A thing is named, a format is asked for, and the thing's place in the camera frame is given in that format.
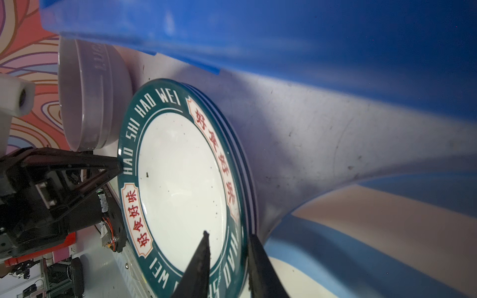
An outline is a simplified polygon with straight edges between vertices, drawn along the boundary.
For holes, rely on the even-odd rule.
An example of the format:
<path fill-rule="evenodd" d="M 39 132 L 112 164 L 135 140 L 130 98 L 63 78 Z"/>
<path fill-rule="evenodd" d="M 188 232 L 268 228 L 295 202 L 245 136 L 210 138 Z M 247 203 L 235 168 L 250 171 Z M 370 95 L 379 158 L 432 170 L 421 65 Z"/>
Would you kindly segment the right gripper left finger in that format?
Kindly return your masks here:
<path fill-rule="evenodd" d="M 209 234 L 203 237 L 171 298 L 206 298 L 210 272 Z"/>

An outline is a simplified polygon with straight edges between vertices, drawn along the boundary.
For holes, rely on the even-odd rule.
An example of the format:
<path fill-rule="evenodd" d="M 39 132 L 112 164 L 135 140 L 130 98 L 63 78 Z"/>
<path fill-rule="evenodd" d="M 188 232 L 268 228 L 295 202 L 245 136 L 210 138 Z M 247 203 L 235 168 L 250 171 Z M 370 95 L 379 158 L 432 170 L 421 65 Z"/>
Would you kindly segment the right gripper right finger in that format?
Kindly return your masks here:
<path fill-rule="evenodd" d="M 248 275 L 252 298 L 289 298 L 255 234 L 248 236 Z"/>

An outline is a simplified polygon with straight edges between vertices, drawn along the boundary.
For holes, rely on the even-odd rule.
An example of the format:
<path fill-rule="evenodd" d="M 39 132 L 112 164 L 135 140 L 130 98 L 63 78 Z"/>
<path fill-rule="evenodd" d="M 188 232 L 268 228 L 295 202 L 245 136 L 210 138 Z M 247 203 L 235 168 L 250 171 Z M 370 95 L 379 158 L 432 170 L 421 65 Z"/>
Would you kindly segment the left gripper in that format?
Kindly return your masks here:
<path fill-rule="evenodd" d="M 63 243 L 102 220 L 99 188 L 122 173 L 118 158 L 32 147 L 1 158 L 1 258 Z"/>

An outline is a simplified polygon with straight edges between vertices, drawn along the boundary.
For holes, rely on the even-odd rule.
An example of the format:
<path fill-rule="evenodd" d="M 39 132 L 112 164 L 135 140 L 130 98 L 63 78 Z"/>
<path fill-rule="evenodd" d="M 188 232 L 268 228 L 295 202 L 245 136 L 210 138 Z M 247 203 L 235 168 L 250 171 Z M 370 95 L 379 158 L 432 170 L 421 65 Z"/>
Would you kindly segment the green rim text plate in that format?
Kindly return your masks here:
<path fill-rule="evenodd" d="M 152 292 L 173 294 L 207 233 L 207 295 L 239 297 L 258 211 L 247 157 L 219 108 L 191 85 L 149 81 L 125 113 L 118 157 L 128 239 Z"/>

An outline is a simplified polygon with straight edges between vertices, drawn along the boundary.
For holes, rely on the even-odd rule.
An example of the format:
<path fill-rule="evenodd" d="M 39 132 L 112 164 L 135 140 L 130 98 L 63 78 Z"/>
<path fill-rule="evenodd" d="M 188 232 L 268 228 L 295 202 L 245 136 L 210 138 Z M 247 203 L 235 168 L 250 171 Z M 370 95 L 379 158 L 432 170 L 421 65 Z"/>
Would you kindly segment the blue striped plate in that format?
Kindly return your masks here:
<path fill-rule="evenodd" d="M 475 173 L 378 178 L 284 216 L 264 249 L 292 298 L 474 298 Z"/>

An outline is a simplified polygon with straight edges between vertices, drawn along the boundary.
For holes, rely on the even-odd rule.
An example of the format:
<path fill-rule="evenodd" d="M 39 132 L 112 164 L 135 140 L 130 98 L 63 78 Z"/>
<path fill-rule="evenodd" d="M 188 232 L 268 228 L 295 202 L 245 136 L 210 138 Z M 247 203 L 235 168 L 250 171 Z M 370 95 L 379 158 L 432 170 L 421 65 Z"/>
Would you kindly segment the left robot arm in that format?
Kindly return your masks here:
<path fill-rule="evenodd" d="M 102 220 L 98 189 L 122 173 L 117 158 L 43 147 L 6 153 L 13 117 L 32 110 L 36 85 L 1 75 L 1 259 L 35 257 Z"/>

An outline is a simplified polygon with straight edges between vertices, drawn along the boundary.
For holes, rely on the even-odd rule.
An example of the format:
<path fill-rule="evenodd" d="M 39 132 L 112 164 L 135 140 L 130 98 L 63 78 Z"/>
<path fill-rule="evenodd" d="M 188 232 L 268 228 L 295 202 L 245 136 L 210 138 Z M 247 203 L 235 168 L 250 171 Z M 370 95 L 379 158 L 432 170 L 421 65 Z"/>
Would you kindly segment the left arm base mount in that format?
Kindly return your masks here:
<path fill-rule="evenodd" d="M 97 191 L 97 194 L 103 213 L 101 223 L 106 230 L 106 233 L 102 233 L 101 236 L 103 245 L 113 252 L 121 253 L 127 242 L 127 232 L 118 197 L 115 195 L 110 184 L 103 186 Z"/>

